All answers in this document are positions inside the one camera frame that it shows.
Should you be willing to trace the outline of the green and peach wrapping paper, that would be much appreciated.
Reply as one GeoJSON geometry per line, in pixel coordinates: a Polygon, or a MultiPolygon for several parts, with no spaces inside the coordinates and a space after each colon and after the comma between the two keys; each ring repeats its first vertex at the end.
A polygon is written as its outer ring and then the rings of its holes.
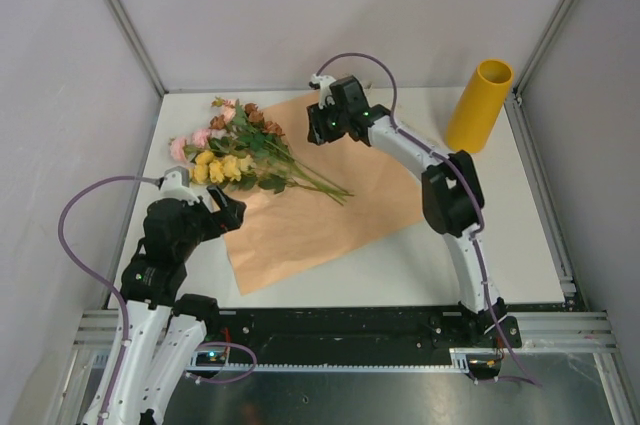
{"type": "Polygon", "coordinates": [[[316,93],[245,93],[284,130],[293,155],[350,191],[340,205],[321,192],[288,188],[280,194],[234,191],[246,203],[240,230],[225,236],[241,294],[340,258],[423,219],[418,181],[389,155],[344,137],[308,143],[307,106],[316,93]]]}

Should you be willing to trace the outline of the artificial flower bouquet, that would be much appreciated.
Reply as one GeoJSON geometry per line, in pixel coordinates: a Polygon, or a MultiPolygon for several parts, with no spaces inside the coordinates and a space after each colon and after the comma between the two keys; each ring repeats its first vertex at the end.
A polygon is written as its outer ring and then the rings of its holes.
{"type": "Polygon", "coordinates": [[[195,185],[232,191],[288,188],[319,192],[343,205],[352,193],[294,157],[282,127],[258,105],[215,98],[209,124],[168,142],[171,158],[187,166],[195,185]]]}

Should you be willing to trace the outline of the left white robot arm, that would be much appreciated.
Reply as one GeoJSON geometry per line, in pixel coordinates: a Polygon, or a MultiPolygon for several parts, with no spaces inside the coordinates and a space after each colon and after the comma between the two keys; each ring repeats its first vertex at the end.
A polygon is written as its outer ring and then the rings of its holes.
{"type": "Polygon", "coordinates": [[[210,202],[180,186],[148,206],[143,236],[121,277],[114,343],[83,423],[163,423],[196,348],[219,337],[216,300],[178,291],[194,250],[239,229],[246,205],[215,185],[207,191],[210,202]]]}

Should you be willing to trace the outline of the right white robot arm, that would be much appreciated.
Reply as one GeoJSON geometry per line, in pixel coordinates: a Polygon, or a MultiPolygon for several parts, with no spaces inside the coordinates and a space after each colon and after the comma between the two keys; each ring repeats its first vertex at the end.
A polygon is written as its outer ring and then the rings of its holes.
{"type": "Polygon", "coordinates": [[[390,155],[420,181],[424,218],[443,236],[455,269],[463,338],[484,346],[497,335],[507,348],[521,346],[518,325],[510,321],[484,258],[484,196],[471,156],[444,155],[402,129],[392,108],[369,104],[353,76],[314,74],[309,86],[319,92],[318,102],[307,107],[309,142],[323,145],[349,136],[390,155]]]}

